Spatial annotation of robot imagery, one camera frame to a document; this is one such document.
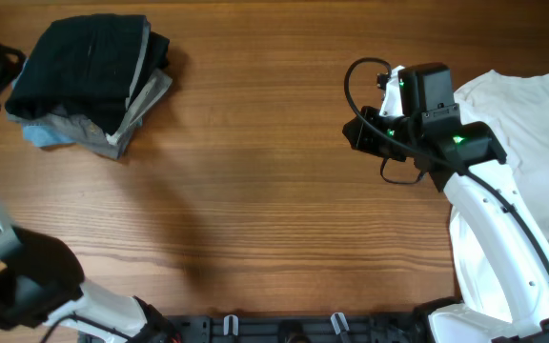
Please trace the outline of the black shorts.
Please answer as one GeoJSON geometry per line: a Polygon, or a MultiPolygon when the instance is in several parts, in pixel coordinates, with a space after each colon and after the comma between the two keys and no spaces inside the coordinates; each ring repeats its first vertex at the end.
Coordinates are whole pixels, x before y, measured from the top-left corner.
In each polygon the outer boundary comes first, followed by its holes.
{"type": "Polygon", "coordinates": [[[169,44],[144,15],[56,20],[33,48],[6,111],[26,119],[83,114],[112,135],[154,70],[168,65],[169,44]]]}

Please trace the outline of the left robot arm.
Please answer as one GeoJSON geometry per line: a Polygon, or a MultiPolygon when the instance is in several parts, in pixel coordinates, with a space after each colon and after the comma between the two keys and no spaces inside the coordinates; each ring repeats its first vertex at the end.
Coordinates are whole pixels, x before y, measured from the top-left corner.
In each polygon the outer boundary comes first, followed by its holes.
{"type": "Polygon", "coordinates": [[[61,324],[105,342],[179,342],[154,306],[86,280],[62,241],[14,225],[0,203],[0,329],[61,324]]]}

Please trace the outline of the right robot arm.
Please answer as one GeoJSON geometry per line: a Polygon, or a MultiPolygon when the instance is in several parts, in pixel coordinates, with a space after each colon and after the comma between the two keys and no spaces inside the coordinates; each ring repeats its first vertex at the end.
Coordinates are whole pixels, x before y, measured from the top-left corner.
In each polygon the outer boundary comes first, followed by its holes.
{"type": "Polygon", "coordinates": [[[351,147],[429,175],[460,225],[458,302],[422,314],[428,342],[549,342],[549,244],[526,207],[505,149],[483,122],[463,123],[441,63],[376,78],[380,108],[354,107],[351,147]]]}

